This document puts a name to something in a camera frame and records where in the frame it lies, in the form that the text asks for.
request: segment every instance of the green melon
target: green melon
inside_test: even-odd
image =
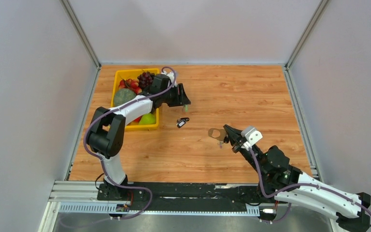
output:
[[[136,93],[128,88],[123,88],[114,94],[113,104],[114,106],[120,106],[124,103],[133,100],[136,97]]]

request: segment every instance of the wooden floor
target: wooden floor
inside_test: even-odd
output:
[[[110,107],[117,70],[150,66],[104,65],[88,113],[86,126],[99,106]],[[229,124],[238,129],[254,126],[263,134],[258,146],[267,151],[277,145],[291,164],[311,174],[280,66],[173,66],[191,100],[188,112],[163,105],[157,131],[125,133],[120,152],[129,181],[257,183],[256,172],[231,145],[217,144],[211,128]],[[189,117],[181,129],[176,120]],[[100,162],[83,149],[82,141],[70,180],[94,180]]]

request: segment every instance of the wood grain surface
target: wood grain surface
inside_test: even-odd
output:
[[[117,70],[154,67],[158,66],[102,66],[85,129],[96,108],[110,107]],[[173,68],[191,105],[187,113],[163,105],[158,130],[125,133],[120,154],[129,181],[257,183],[256,172],[242,155],[209,137],[210,129],[222,129],[224,124],[241,130],[256,127],[263,134],[258,146],[264,152],[277,145],[292,165],[311,174],[280,66]],[[181,117],[190,121],[179,129],[176,120]],[[212,136],[219,135],[214,130]],[[70,180],[94,180],[100,173],[99,160],[85,152],[81,140]]]

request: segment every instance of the metal floor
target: metal floor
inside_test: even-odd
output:
[[[280,206],[277,218],[281,217],[286,207]],[[227,216],[163,216],[140,215],[133,219],[122,221],[105,221],[80,229],[68,229],[68,226],[83,226],[94,221],[107,218],[105,214],[59,213],[55,232],[332,232],[329,219],[317,212],[292,207],[287,218],[273,225],[261,223],[252,217]]]

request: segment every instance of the green apple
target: green apple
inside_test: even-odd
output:
[[[156,116],[154,114],[148,113],[142,116],[139,125],[151,125],[156,123]]]

